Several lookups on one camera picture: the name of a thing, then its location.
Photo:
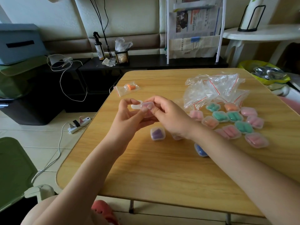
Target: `white round table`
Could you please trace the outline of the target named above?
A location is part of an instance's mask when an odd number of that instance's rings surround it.
[[[225,59],[229,59],[231,49],[235,52],[230,64],[234,68],[243,50],[244,44],[248,42],[274,42],[281,41],[276,48],[269,62],[276,65],[285,48],[291,43],[300,43],[300,25],[266,25],[254,32],[240,32],[238,28],[231,28],[224,31],[223,38],[230,39],[225,53]]]

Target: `bottle label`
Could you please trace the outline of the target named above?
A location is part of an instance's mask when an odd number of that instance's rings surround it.
[[[99,59],[104,60],[104,56],[103,56],[102,51],[101,51],[101,45],[96,45],[95,47],[96,47]]]

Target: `forearm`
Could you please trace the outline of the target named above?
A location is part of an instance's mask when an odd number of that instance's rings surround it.
[[[97,193],[117,159],[113,147],[115,145],[103,140],[34,224],[83,224]]]
[[[248,195],[272,224],[297,224],[300,185],[216,132],[194,125],[190,138]]]

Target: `person's left hand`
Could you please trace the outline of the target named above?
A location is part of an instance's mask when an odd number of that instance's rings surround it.
[[[114,142],[114,146],[120,148],[119,155],[123,154],[128,143],[139,129],[158,122],[155,116],[145,118],[149,112],[146,107],[141,110],[129,111],[127,106],[130,104],[138,105],[140,102],[135,99],[122,99],[112,126],[105,136],[105,140]]]

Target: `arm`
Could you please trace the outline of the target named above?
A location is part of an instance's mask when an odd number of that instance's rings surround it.
[[[34,225],[83,224],[117,158],[140,128],[153,124],[155,117],[144,118],[146,110],[129,111],[127,105],[137,100],[121,100],[111,129],[82,163],[66,188],[34,222]]]
[[[155,96],[152,113],[171,133],[191,139],[247,194],[274,225],[300,221],[300,185],[193,121],[174,102]]]

